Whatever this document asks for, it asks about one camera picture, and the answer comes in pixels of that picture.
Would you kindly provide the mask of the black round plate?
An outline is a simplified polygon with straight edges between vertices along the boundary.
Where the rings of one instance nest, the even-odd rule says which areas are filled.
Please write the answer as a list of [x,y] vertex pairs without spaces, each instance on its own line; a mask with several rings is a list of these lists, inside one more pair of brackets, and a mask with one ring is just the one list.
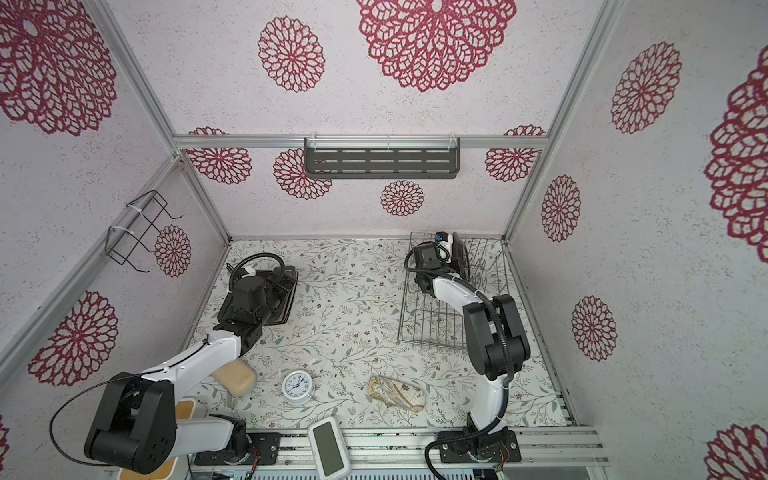
[[457,232],[452,233],[450,266],[463,280],[471,280],[468,249],[463,238]]

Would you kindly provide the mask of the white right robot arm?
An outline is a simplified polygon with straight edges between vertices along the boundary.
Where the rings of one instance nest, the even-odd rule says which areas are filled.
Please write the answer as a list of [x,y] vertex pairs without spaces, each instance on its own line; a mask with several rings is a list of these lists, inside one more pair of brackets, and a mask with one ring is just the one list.
[[515,300],[508,294],[493,298],[451,268],[445,249],[434,241],[411,249],[404,261],[422,293],[462,315],[470,363],[482,379],[468,414],[468,426],[437,444],[469,443],[496,438],[506,428],[511,382],[530,359],[530,343]]

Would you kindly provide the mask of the small white alarm clock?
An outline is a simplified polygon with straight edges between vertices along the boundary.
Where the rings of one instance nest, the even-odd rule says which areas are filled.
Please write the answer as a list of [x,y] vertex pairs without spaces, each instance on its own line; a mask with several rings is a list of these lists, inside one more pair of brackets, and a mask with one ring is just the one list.
[[312,399],[314,381],[309,372],[305,370],[294,370],[284,377],[281,391],[285,400],[290,405],[301,406]]

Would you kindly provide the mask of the yellow sponge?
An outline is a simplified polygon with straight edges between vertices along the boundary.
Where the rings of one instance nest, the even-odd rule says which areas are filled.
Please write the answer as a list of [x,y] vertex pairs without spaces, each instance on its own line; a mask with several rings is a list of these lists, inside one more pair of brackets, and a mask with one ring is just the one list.
[[234,397],[247,394],[257,380],[255,371],[242,359],[221,366],[211,376]]

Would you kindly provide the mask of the grey wall shelf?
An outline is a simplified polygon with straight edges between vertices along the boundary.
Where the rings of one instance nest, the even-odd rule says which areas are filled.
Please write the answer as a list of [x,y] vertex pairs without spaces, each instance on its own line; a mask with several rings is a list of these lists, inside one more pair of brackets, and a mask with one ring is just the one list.
[[304,140],[304,168],[314,180],[444,180],[461,167],[461,142],[449,137],[435,145],[392,140],[344,144]]

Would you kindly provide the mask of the clear plastic bag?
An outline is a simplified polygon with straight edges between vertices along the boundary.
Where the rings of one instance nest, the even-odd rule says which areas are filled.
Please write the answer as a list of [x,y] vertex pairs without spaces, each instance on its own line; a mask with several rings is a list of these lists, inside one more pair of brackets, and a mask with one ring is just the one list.
[[398,407],[419,413],[425,408],[426,394],[415,384],[384,376],[372,377],[366,385],[366,394],[387,407]]

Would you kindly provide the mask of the black plate yellow rim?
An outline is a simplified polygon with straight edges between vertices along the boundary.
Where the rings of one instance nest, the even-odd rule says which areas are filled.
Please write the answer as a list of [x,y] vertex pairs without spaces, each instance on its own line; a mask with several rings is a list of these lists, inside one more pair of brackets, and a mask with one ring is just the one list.
[[268,298],[277,300],[272,315],[264,321],[266,326],[283,325],[288,321],[298,284],[298,271],[294,266],[287,266],[285,273],[278,283],[269,292]]

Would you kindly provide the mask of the white digital scale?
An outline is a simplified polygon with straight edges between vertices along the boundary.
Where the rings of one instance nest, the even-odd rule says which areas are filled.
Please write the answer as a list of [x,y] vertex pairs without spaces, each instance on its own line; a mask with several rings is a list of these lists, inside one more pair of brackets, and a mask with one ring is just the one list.
[[348,448],[339,422],[333,416],[309,426],[307,438],[319,479],[345,479],[351,473]]

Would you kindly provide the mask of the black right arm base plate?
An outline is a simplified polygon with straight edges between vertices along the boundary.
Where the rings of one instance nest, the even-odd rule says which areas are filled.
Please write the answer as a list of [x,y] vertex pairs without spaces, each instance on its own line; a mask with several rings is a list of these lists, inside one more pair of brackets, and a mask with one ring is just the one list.
[[522,460],[521,450],[515,433],[509,427],[495,431],[489,435],[469,441],[449,442],[445,440],[467,435],[462,431],[442,431],[437,439],[440,460],[447,464],[464,463],[518,463]]

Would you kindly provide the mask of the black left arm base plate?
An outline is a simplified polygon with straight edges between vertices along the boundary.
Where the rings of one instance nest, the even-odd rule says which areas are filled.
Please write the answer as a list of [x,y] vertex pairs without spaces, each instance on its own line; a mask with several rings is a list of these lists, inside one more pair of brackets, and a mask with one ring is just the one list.
[[239,435],[223,450],[200,452],[193,456],[196,466],[274,465],[282,436],[279,433],[249,432]]

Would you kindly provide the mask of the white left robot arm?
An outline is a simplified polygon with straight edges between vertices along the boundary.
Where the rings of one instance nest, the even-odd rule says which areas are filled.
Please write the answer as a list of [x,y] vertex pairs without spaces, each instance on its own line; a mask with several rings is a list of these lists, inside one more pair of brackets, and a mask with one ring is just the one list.
[[285,279],[240,278],[200,346],[144,372],[112,377],[86,436],[85,456],[140,474],[195,454],[232,464],[245,461],[252,442],[242,420],[224,415],[179,420],[176,406],[203,379],[247,353],[266,324],[284,321],[295,290],[295,282]]

